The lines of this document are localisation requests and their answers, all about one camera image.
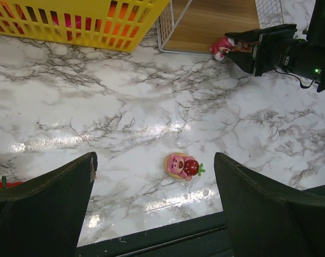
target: wire grid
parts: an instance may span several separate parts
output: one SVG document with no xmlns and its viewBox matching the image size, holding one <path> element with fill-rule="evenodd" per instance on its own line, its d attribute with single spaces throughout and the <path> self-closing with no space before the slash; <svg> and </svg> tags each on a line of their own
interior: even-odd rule
<svg viewBox="0 0 325 257">
<path fill-rule="evenodd" d="M 255 0 L 260 28 L 284 24 L 280 0 Z"/>
<path fill-rule="evenodd" d="M 174 28 L 174 16 L 173 16 L 173 5 L 172 1 L 169 2 L 167 7 L 161 13 L 158 22 L 158 46 L 162 49 L 168 40 L 168 37 L 173 33 Z"/>
</svg>

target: small figurine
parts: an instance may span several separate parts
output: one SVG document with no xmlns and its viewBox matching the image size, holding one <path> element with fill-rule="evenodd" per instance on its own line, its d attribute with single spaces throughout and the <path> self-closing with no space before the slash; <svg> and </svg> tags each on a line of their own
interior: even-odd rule
<svg viewBox="0 0 325 257">
<path fill-rule="evenodd" d="M 214 57 L 217 61 L 222 61 L 225 57 L 225 54 L 228 52 L 251 52 L 252 46 L 252 44 L 248 44 L 247 42 L 234 40 L 225 36 L 213 45 L 209 46 L 209 51 L 214 54 Z"/>
<path fill-rule="evenodd" d="M 111 26 L 112 26 L 112 19 L 114 16 L 115 16 L 115 13 L 116 13 L 116 9 L 117 8 L 117 3 L 115 2 L 111 2 L 110 4 L 110 9 L 108 11 L 108 17 L 110 18 L 108 21 L 105 22 L 105 27 L 104 27 L 104 34 L 109 34 L 110 33 L 110 30 L 111 30 Z M 120 7 L 120 11 L 119 11 L 119 14 L 118 14 L 118 19 L 119 20 L 123 20 L 126 15 L 126 13 L 129 12 L 129 5 L 124 3 L 122 4 L 122 6 Z M 127 17 L 127 20 L 128 21 L 133 21 L 136 17 L 136 12 L 133 10 L 130 11 L 130 14 L 129 14 L 129 17 Z M 102 26 L 102 20 L 100 19 L 97 19 L 96 20 L 96 28 L 97 30 L 100 30 L 101 29 L 101 26 Z M 113 28 L 113 31 L 111 32 L 111 35 L 113 36 L 116 36 L 120 30 L 122 26 L 122 23 L 121 22 L 117 22 L 115 24 L 115 27 Z M 127 33 L 130 29 L 130 26 L 131 25 L 125 25 L 124 28 L 122 29 L 122 33 L 121 33 L 121 36 L 127 36 Z M 138 31 L 139 27 L 138 26 L 135 26 L 130 34 L 130 37 L 134 37 L 136 35 L 136 32 Z M 113 45 L 115 42 L 115 38 L 111 38 L 110 39 L 110 45 Z M 117 47 L 120 47 L 123 43 L 123 39 L 120 39 L 118 40 L 117 42 Z"/>
<path fill-rule="evenodd" d="M 2 176 L 2 182 L 0 182 L 0 190 L 4 190 L 9 187 L 14 187 L 22 183 L 23 182 L 8 183 L 6 182 L 6 176 Z"/>
<path fill-rule="evenodd" d="M 234 46 L 238 43 L 234 39 L 231 39 L 227 36 L 219 39 L 216 43 L 209 47 L 210 52 L 212 52 L 217 61 L 224 59 L 224 54 L 230 52 Z"/>
<path fill-rule="evenodd" d="M 169 176 L 175 179 L 184 179 L 189 181 L 192 176 L 201 176 L 205 170 L 203 164 L 199 163 L 192 157 L 182 153 L 173 153 L 166 157 L 164 168 Z"/>
</svg>

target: red item in basket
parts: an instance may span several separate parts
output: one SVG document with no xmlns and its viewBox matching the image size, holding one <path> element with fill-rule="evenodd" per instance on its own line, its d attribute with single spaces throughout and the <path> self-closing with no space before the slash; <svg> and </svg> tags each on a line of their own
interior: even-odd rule
<svg viewBox="0 0 325 257">
<path fill-rule="evenodd" d="M 11 12 L 9 6 L 8 6 L 5 2 L 0 2 L 0 4 L 1 4 L 2 7 L 4 8 L 6 14 L 7 14 L 10 18 L 14 18 L 14 15 L 13 15 L 13 13 Z M 17 13 L 18 13 L 18 16 L 19 16 L 20 18 L 22 18 L 22 10 L 21 10 L 21 8 L 20 8 L 19 6 L 16 7 L 16 11 L 17 11 Z M 10 24 L 9 24 L 7 21 L 4 21 L 3 23 L 4 23 L 5 26 L 9 27 L 10 32 L 13 32 L 12 28 L 10 27 Z M 13 24 L 16 26 L 16 28 L 17 28 L 17 30 L 18 30 L 18 32 L 19 32 L 20 34 L 24 34 L 23 29 L 18 25 L 18 23 L 14 22 Z M 1 24 L 0 24 L 0 31 L 1 31 L 1 32 L 5 32 L 5 30 L 3 29 L 3 27 L 2 27 Z"/>
<path fill-rule="evenodd" d="M 56 25 L 59 25 L 59 19 L 57 16 L 53 16 L 52 20 Z M 75 28 L 81 29 L 81 21 L 82 21 L 81 16 L 75 17 Z M 85 30 L 87 30 L 87 31 L 91 30 L 91 21 L 92 21 L 91 18 L 89 18 L 89 17 L 86 18 Z M 71 15 L 68 13 L 65 13 L 65 25 L 67 28 L 72 28 Z M 70 41 L 70 40 L 72 40 L 72 38 L 73 38 L 72 32 L 67 31 L 67 40 Z"/>
<path fill-rule="evenodd" d="M 120 12 L 118 14 L 118 18 L 119 19 L 124 19 L 125 17 L 125 14 L 128 10 L 128 4 L 123 4 L 122 7 L 120 8 Z M 109 9 L 109 12 L 108 12 L 108 17 L 110 18 L 113 18 L 115 16 L 115 13 L 116 13 L 116 7 L 117 7 L 117 4 L 116 3 L 111 3 L 110 5 L 110 9 Z M 130 12 L 130 15 L 128 17 L 128 21 L 133 21 L 135 19 L 135 16 L 136 16 L 136 13 L 135 11 L 131 11 Z M 101 25 L 102 25 L 102 20 L 97 20 L 96 21 L 96 27 L 98 29 L 101 28 Z M 110 33 L 110 30 L 111 30 L 111 25 L 112 25 L 112 22 L 111 21 L 106 21 L 105 23 L 105 27 L 104 27 L 104 34 L 109 34 Z M 121 27 L 121 23 L 120 22 L 117 22 L 115 24 L 115 27 L 114 27 L 114 31 L 112 31 L 112 35 L 116 36 L 119 32 L 119 29 Z M 130 29 L 130 25 L 125 25 L 124 28 L 123 28 L 123 31 L 121 33 L 121 36 L 126 36 L 128 31 Z M 131 32 L 130 34 L 130 37 L 134 37 L 137 33 L 137 31 L 139 30 L 139 27 L 138 26 L 135 26 L 133 31 Z M 110 39 L 110 45 L 113 45 L 115 42 L 115 39 Z M 123 43 L 123 39 L 120 39 L 118 40 L 117 42 L 117 47 L 120 47 L 121 44 Z"/>
</svg>

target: strawberry toy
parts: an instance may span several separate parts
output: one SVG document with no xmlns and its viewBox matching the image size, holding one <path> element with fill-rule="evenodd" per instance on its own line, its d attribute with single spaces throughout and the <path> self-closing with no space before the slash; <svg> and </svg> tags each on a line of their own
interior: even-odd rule
<svg viewBox="0 0 325 257">
<path fill-rule="evenodd" d="M 186 181 L 191 180 L 192 176 L 197 174 L 201 176 L 205 172 L 202 167 L 202 163 L 199 165 L 192 156 L 187 156 L 183 153 L 170 154 L 164 161 L 164 169 L 169 176 Z"/>
<path fill-rule="evenodd" d="M 205 170 L 202 169 L 203 164 L 201 163 L 199 165 L 199 163 L 196 160 L 188 160 L 187 162 L 185 162 L 184 167 L 185 167 L 184 171 L 188 176 L 195 176 L 197 174 L 198 176 L 201 176 L 201 173 L 205 172 Z"/>
</svg>

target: green strawberry leaf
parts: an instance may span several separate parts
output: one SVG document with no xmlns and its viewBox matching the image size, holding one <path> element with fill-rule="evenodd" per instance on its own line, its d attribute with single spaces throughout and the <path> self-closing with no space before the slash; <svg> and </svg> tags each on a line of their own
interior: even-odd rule
<svg viewBox="0 0 325 257">
<path fill-rule="evenodd" d="M 199 176 L 199 177 L 201 176 L 201 173 L 202 173 L 202 172 L 205 172 L 205 169 L 202 169 L 202 167 L 203 167 L 203 164 L 200 163 L 200 165 L 199 165 L 199 169 L 198 169 L 198 176 Z"/>
</svg>

